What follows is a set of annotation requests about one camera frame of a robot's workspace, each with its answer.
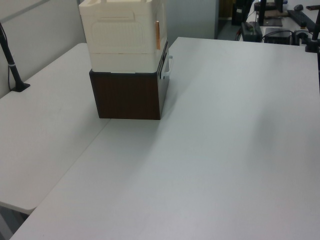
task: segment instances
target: door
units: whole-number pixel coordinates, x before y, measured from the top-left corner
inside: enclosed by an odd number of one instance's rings
[[[219,18],[232,17],[232,5],[236,0],[219,0]]]

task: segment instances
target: black box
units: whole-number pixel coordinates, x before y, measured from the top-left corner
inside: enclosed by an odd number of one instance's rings
[[[111,73],[90,71],[90,80],[101,119],[160,120],[165,103],[169,76],[168,42],[158,69],[154,73]]]
[[[253,26],[252,30],[249,30],[246,27],[246,24],[250,24]],[[244,42],[256,42],[261,43],[262,41],[262,32],[257,22],[242,22],[241,23],[241,34]]]
[[[291,32],[289,29],[268,27],[265,30],[264,42],[266,44],[290,45],[290,38],[291,38]]]

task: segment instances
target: gray wall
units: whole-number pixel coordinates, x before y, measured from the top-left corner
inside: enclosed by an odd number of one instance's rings
[[[50,0],[2,25],[23,81],[86,41],[77,0]],[[0,48],[0,98],[9,92],[7,68]]]
[[[177,37],[217,38],[219,0],[167,0],[168,42]]]

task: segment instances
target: black stand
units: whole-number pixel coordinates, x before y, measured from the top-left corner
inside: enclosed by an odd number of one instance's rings
[[[12,75],[14,77],[15,80],[15,87],[12,89],[12,91],[15,92],[22,92],[23,90],[27,89],[28,87],[30,87],[30,84],[24,83],[19,75],[18,69],[16,67],[15,61],[12,57],[12,54],[10,52],[9,46],[8,46],[8,42],[7,39],[5,37],[5,33],[3,31],[2,25],[0,23],[0,44],[2,47],[2,50],[4,52],[5,58],[8,62],[8,66],[12,72]]]
[[[312,38],[307,40],[306,46],[305,46],[305,51],[308,53],[318,53],[319,52],[319,41],[318,41],[318,36],[319,36],[319,31],[320,31],[320,10],[318,11],[318,16],[316,18],[315,26],[314,26],[314,31]]]
[[[261,0],[259,8],[258,23],[260,26],[282,27],[282,20],[279,18],[265,19],[267,0]]]

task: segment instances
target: table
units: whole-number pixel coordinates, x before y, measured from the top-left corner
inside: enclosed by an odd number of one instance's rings
[[[252,15],[250,15],[248,17],[248,19],[246,20],[247,22],[255,22],[256,20],[256,13],[254,12],[254,3],[258,2],[258,0],[255,0],[252,5],[251,5],[251,9],[250,9],[250,13],[253,13]],[[303,10],[302,12],[307,15],[312,21],[316,22],[317,20],[317,16],[318,16],[318,10],[313,10],[310,11],[308,9],[306,9],[306,6],[312,6],[312,5],[319,5],[319,1],[318,0],[289,0],[288,4],[287,4],[287,9],[288,10],[293,10],[294,7],[298,4],[302,4],[303,5]],[[291,31],[298,31],[301,30],[300,26],[290,17],[283,17],[282,18],[282,27],[278,27],[278,26],[261,26],[261,31],[262,31],[262,35],[265,35],[266,32],[266,28],[284,28],[284,29],[289,29]]]
[[[0,99],[0,206],[30,214],[107,124],[81,43]]]
[[[319,238],[317,55],[181,37],[169,52],[162,119],[111,119],[12,240]]]

